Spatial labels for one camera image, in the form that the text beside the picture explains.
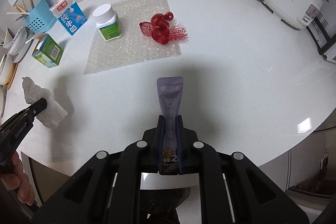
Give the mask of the person's left hand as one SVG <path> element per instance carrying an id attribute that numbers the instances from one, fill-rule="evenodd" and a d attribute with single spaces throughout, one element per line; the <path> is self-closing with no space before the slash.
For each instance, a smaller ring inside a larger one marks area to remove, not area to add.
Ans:
<path id="1" fill-rule="evenodd" d="M 23 163 L 17 152 L 12 156 L 14 165 L 13 173 L 1 174 L 1 181 L 7 191 L 17 190 L 17 198 L 21 203 L 32 205 L 35 201 L 35 193 L 29 182 L 29 177 L 24 173 Z"/>

